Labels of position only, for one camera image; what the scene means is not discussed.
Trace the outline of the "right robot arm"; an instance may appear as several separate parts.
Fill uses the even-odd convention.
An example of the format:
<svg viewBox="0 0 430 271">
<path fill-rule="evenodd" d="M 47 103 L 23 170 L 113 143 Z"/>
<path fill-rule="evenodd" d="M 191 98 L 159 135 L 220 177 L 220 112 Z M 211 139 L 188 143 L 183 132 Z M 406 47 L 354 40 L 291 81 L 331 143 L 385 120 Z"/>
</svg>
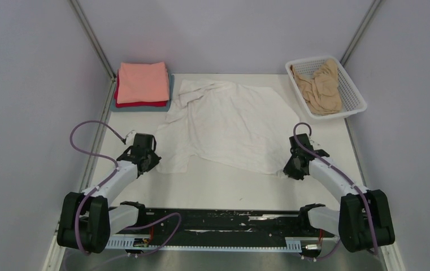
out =
<svg viewBox="0 0 430 271">
<path fill-rule="evenodd" d="M 334 166 L 329 154 L 315 150 L 308 134 L 289 138 L 291 156 L 283 172 L 295 180 L 312 177 L 319 181 L 337 200 L 339 209 L 323 204 L 309 204 L 299 211 L 299 231 L 313 235 L 323 230 L 340 238 L 350 252 L 374 250 L 396 240 L 387 195 L 356 185 Z"/>
</svg>

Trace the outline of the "white t shirt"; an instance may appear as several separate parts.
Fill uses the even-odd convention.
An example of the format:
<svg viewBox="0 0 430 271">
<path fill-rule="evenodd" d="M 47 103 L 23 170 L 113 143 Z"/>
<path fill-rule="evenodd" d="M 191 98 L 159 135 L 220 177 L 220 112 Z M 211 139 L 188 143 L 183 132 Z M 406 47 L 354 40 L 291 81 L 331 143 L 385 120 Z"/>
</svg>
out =
<svg viewBox="0 0 430 271">
<path fill-rule="evenodd" d="M 184 173 L 192 156 L 261 174 L 290 158 L 299 116 L 269 87 L 184 80 L 155 133 L 161 173 Z"/>
</svg>

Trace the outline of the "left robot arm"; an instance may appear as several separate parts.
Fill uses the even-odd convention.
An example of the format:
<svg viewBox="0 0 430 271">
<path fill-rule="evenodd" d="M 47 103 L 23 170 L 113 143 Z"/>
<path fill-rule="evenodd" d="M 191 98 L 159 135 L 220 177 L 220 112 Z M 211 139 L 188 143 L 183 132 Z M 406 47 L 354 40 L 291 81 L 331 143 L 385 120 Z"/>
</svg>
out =
<svg viewBox="0 0 430 271">
<path fill-rule="evenodd" d="M 135 234 L 143 233 L 148 226 L 147 217 L 140 213 L 144 205 L 124 202 L 113 207 L 112 203 L 129 184 L 158 165 L 161 158 L 156 146 L 153 135 L 136 133 L 132 145 L 117 158 L 117 167 L 108 181 L 81 193 L 68 193 L 62 205 L 57 244 L 100 253 L 112 235 L 127 227 Z"/>
</svg>

